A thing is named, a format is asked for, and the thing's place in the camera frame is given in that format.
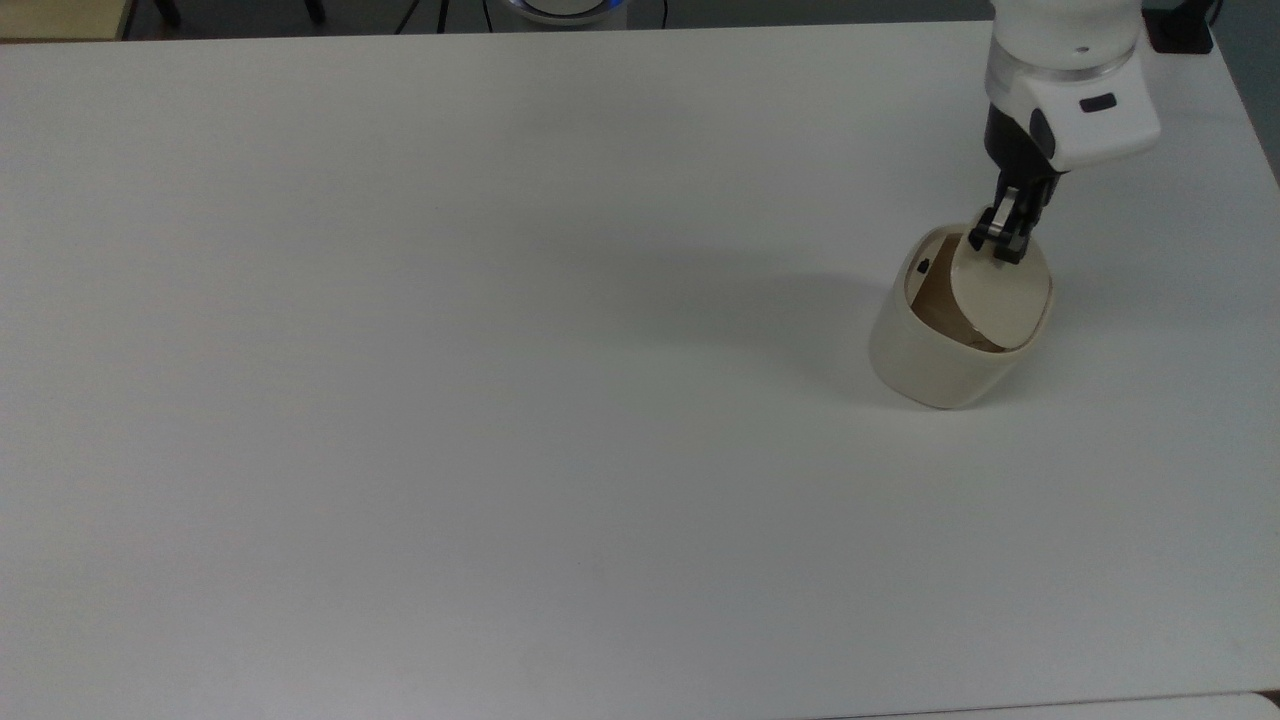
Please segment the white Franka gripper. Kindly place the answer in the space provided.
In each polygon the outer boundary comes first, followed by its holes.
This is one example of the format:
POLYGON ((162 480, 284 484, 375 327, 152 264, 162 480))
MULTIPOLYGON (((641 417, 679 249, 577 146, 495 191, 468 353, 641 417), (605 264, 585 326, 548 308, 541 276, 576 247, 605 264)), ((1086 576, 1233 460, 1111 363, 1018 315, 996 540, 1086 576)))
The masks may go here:
POLYGON ((998 169, 993 202, 966 241, 996 243, 995 258, 1019 264, 1051 200, 1051 181, 1152 147, 1160 120, 1138 53, 1096 67, 1051 69, 991 53, 984 146, 998 169))

